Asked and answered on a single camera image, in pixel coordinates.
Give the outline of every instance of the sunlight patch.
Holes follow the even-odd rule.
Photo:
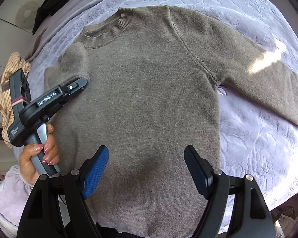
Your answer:
[[[262,69],[270,66],[272,63],[279,61],[282,57],[282,52],[287,50],[286,45],[279,40],[275,40],[277,48],[274,52],[266,52],[264,53],[264,57],[261,59],[257,59],[255,63],[250,66],[249,74],[254,74],[256,72],[261,71]]]

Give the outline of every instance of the metal screw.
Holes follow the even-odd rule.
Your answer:
[[[47,175],[40,175],[39,179],[40,179],[41,181],[43,181],[43,180],[45,180],[47,177],[48,177]]]
[[[253,181],[254,177],[252,175],[245,175],[246,180]]]
[[[218,168],[215,168],[213,170],[213,173],[215,173],[216,175],[220,176],[222,174],[222,170],[221,169],[218,169]]]
[[[79,174],[79,169],[73,169],[72,171],[71,171],[71,175],[73,175],[73,176],[76,176],[76,175],[78,175]]]

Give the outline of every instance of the lavender sleeve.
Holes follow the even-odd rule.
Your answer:
[[[12,166],[0,185],[0,228],[7,237],[16,237],[17,227],[33,185],[20,175],[19,166]]]

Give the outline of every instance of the gray sweater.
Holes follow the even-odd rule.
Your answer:
[[[64,174],[100,145],[110,160],[87,205],[101,226],[141,237],[193,234],[206,206],[185,146],[219,167],[216,87],[225,83],[298,125],[298,76],[230,27],[184,8],[119,9],[86,26],[46,89],[83,76],[88,88],[53,119]]]

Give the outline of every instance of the bed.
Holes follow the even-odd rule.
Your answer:
[[[97,24],[119,7],[173,5],[202,12],[230,26],[298,74],[298,39],[269,0],[70,0],[46,19],[31,44],[29,84],[32,98],[44,92],[44,69],[75,40],[84,26]],[[221,169],[228,175],[255,176],[269,209],[298,192],[298,126],[232,92],[218,87]],[[20,148],[14,148],[18,158]],[[230,197],[220,232],[227,231]]]

